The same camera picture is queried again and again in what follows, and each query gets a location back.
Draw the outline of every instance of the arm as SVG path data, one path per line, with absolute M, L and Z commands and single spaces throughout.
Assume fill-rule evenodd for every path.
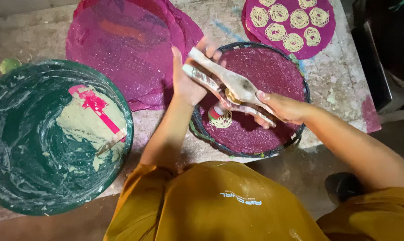
M 217 51 L 216 46 L 205 37 L 196 45 L 196 48 L 205 53 L 208 58 L 212 58 L 214 62 L 218 62 L 221 57 L 221 52 Z M 174 96 L 162 122 L 149 140 L 140 163 L 166 167 L 176 172 L 176 163 L 194 106 L 207 92 L 184 74 L 180 51 L 176 47 L 173 47 L 172 51 Z
M 257 97 L 291 123 L 304 123 L 369 189 L 404 187 L 404 159 L 378 140 L 314 105 L 261 91 Z

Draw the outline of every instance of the person's right hand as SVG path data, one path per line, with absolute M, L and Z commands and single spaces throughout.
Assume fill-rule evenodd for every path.
M 261 90 L 256 93 L 257 98 L 268 105 L 274 115 L 281 120 L 288 120 L 289 123 L 296 125 L 303 124 L 312 111 L 312 105 L 306 102 L 300 102 L 276 93 L 265 93 Z M 256 116 L 254 120 L 264 129 L 269 125 L 262 118 Z

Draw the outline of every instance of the black object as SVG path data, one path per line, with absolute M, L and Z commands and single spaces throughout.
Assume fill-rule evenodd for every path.
M 344 203 L 351 197 L 364 194 L 363 185 L 358 178 L 348 172 L 328 176 L 325 180 L 325 189 L 330 200 L 336 205 Z
M 232 50 L 236 47 L 239 48 L 269 48 L 272 51 L 275 51 L 279 54 L 281 54 L 284 58 L 286 58 L 289 61 L 294 62 L 297 65 L 297 68 L 299 68 L 298 64 L 297 64 L 297 60 L 295 59 L 294 61 L 286 56 L 281 50 L 270 47 L 268 45 L 265 44 L 261 44 L 261 43 L 256 43 L 256 42 L 235 42 L 235 43 L 231 43 L 225 46 L 222 46 L 220 48 L 218 48 L 218 50 L 220 50 L 221 52 L 226 52 L 229 50 Z M 305 102 L 310 103 L 310 92 L 309 92 L 309 86 L 306 83 L 306 79 L 304 78 L 304 76 L 302 75 L 303 78 L 303 82 L 302 82 L 302 88 L 303 88 L 303 94 L 305 97 Z M 263 153 L 243 153 L 243 152 L 235 152 L 230 150 L 229 148 L 227 148 L 226 146 L 218 143 L 216 140 L 214 140 L 214 138 L 212 138 L 210 136 L 210 134 L 205 130 L 204 126 L 202 125 L 202 115 L 199 111 L 199 105 L 196 105 L 195 110 L 193 111 L 193 115 L 192 118 L 190 119 L 190 130 L 193 132 L 193 134 L 199 138 L 204 140 L 205 142 L 208 142 L 211 144 L 211 146 L 213 146 L 214 148 L 228 154 L 231 156 L 242 156 L 242 157 L 271 157 L 274 156 L 275 154 L 277 154 L 278 152 L 280 152 L 281 150 L 287 148 L 288 146 L 292 145 L 293 143 L 300 141 L 301 139 L 301 134 L 303 132 L 303 130 L 305 129 L 305 125 L 302 124 L 300 125 L 300 127 L 296 130 L 295 132 L 295 137 L 292 138 L 291 140 L 289 140 L 288 142 L 286 142 L 284 145 L 279 145 L 278 147 L 276 147 L 273 150 L 269 150 L 269 151 L 264 151 Z
M 366 21 L 362 26 L 354 28 L 351 33 L 369 85 L 373 103 L 376 110 L 379 111 L 392 101 L 392 94 L 381 60 L 377 54 L 370 22 Z

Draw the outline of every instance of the concrete floor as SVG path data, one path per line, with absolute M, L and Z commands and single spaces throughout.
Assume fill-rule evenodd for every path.
M 404 157 L 404 120 L 386 123 L 371 136 Z M 325 146 L 290 150 L 279 156 L 251 162 L 249 167 L 294 193 L 314 219 L 332 211 L 324 181 L 328 175 L 347 172 Z M 101 240 L 114 213 L 118 195 L 93 200 L 55 216 L 23 216 L 0 222 L 0 240 Z

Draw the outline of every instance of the shirt logo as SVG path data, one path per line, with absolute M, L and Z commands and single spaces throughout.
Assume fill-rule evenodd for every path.
M 244 199 L 243 197 L 237 196 L 234 193 L 220 193 L 220 194 L 223 195 L 223 197 L 225 197 L 225 198 L 236 198 L 239 202 L 245 203 L 247 205 L 261 205 L 262 204 L 262 201 L 256 201 L 256 200 L 245 201 L 245 200 L 243 200 Z

